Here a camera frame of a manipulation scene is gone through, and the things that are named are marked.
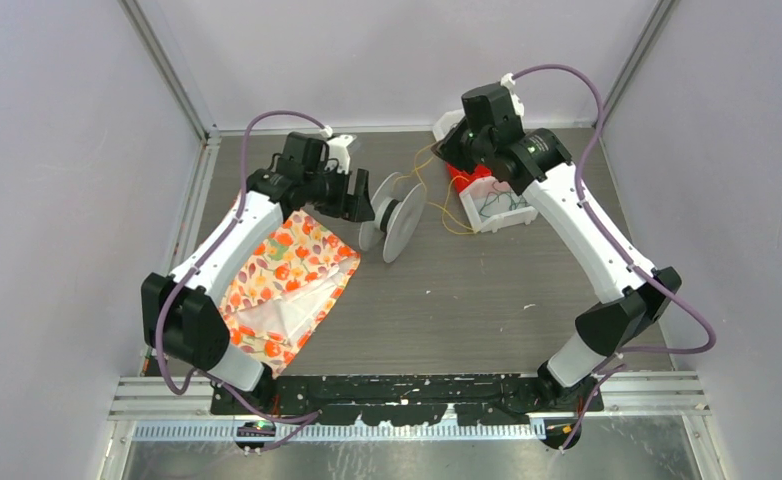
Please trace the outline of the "white perforated cable spool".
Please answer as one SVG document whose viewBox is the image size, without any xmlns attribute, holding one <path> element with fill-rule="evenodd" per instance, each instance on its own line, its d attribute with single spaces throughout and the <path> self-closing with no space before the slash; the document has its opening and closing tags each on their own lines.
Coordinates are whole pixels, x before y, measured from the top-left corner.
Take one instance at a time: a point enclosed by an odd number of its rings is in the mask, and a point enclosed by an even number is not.
<svg viewBox="0 0 782 480">
<path fill-rule="evenodd" d="M 375 218 L 359 227 L 358 248 L 363 251 L 380 246 L 386 263 L 395 261 L 409 244 L 426 206 L 425 187 L 418 183 L 407 191 L 403 186 L 404 175 L 391 173 L 370 199 Z"/>
</svg>

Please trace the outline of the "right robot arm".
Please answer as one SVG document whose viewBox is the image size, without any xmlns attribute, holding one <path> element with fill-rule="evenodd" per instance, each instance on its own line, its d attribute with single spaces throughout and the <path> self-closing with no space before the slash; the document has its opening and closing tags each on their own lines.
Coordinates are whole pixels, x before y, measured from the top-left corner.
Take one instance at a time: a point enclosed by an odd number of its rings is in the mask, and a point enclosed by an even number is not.
<svg viewBox="0 0 782 480">
<path fill-rule="evenodd" d="M 553 227 L 588 277 L 597 304 L 575 320 L 575 332 L 538 371 L 538 397 L 551 410 L 563 410 L 593 369 L 656 323 L 682 279 L 672 267 L 658 269 L 638 253 L 605 213 L 603 234 L 586 209 L 596 206 L 576 164 L 557 135 L 522 125 L 521 104 L 500 83 L 479 86 L 461 97 L 462 118 L 432 149 L 435 156 L 465 173 L 487 168 L 535 208 Z"/>
</svg>

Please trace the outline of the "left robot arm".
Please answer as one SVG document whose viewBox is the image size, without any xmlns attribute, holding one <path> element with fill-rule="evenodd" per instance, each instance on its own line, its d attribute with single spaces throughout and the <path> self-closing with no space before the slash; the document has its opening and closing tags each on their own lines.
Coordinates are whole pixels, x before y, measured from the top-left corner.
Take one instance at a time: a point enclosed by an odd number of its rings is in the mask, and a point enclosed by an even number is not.
<svg viewBox="0 0 782 480">
<path fill-rule="evenodd" d="M 235 387 L 251 414 L 272 405 L 274 389 L 262 380 L 270 370 L 232 344 L 219 301 L 256 248 L 304 206 L 355 223 L 374 219 L 369 173 L 350 168 L 355 142 L 351 134 L 288 134 L 272 167 L 246 176 L 234 206 L 191 256 L 142 283 L 145 343 Z"/>
</svg>

